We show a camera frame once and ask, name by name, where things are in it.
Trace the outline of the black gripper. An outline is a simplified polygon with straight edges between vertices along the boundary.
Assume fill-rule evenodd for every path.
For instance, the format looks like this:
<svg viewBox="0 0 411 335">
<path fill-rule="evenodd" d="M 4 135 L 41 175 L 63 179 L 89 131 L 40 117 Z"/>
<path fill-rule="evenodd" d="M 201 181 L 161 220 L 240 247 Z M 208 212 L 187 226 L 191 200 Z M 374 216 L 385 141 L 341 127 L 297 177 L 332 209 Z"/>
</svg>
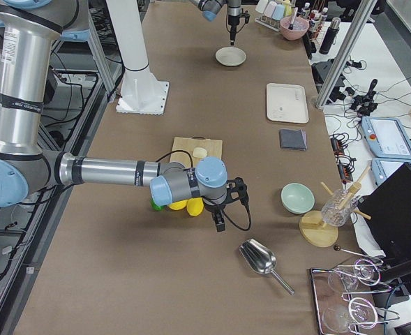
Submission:
<svg viewBox="0 0 411 335">
<path fill-rule="evenodd" d="M 236 39 L 237 26 L 240 20 L 244 19 L 244 23 L 248 24 L 250 14 L 247 10 L 244 10 L 241 6 L 228 6 L 227 7 L 227 25 L 230 32 L 230 46 L 234 46 Z"/>
<path fill-rule="evenodd" d="M 227 204 L 232 204 L 236 201 L 240 201 L 246 209 L 248 208 L 247 185 L 241 177 L 227 180 L 222 201 L 204 198 L 204 208 L 212 213 L 217 232 L 225 231 L 225 219 L 222 210 L 224 210 Z"/>
</svg>

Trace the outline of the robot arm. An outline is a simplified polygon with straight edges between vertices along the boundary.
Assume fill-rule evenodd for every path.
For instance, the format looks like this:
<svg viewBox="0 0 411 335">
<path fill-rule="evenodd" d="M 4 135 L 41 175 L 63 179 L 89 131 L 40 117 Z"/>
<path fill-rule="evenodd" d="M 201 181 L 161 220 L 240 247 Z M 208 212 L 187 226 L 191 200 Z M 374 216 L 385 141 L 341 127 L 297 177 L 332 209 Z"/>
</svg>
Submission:
<svg viewBox="0 0 411 335">
<path fill-rule="evenodd" d="M 0 63 L 0 207 L 18 204 L 48 186 L 84 183 L 148 186 L 158 206 L 202 198 L 217 231 L 230 217 L 225 206 L 248 206 L 241 178 L 206 157 L 190 167 L 162 161 L 107 160 L 38 146 L 52 44 L 89 38 L 86 1 L 0 1 L 4 24 Z"/>
<path fill-rule="evenodd" d="M 244 24 L 249 23 L 250 13 L 241 7 L 240 0 L 192 0 L 190 1 L 196 8 L 202 12 L 202 16 L 212 22 L 221 9 L 226 6 L 226 29 L 230 34 L 230 45 L 234 46 L 237 34 L 239 33 L 238 26 L 243 20 Z"/>
</svg>

